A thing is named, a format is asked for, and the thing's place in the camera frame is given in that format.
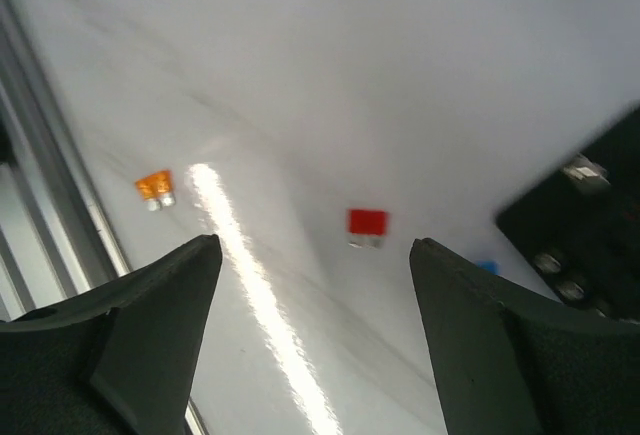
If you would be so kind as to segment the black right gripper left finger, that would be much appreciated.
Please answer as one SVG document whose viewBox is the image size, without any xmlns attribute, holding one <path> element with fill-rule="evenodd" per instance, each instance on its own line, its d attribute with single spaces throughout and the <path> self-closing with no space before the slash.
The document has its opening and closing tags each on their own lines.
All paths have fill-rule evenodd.
<svg viewBox="0 0 640 435">
<path fill-rule="evenodd" d="M 222 265 L 200 235 L 1 326 L 5 434 L 181 434 Z"/>
</svg>

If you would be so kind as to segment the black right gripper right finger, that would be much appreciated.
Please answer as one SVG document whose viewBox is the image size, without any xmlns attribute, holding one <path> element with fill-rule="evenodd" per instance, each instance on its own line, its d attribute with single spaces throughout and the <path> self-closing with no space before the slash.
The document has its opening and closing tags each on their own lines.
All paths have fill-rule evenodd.
<svg viewBox="0 0 640 435">
<path fill-rule="evenodd" d="M 569 308 L 431 239 L 410 270 L 451 434 L 635 434 L 639 328 Z"/>
</svg>

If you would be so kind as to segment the orange blade fuse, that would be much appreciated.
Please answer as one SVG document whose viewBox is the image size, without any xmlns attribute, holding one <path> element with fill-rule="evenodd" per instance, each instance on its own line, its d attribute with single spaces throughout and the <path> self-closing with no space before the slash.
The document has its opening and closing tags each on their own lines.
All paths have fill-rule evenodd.
<svg viewBox="0 0 640 435">
<path fill-rule="evenodd" d="M 161 170 L 135 182 L 146 208 L 151 212 L 175 205 L 176 197 L 170 170 Z"/>
</svg>

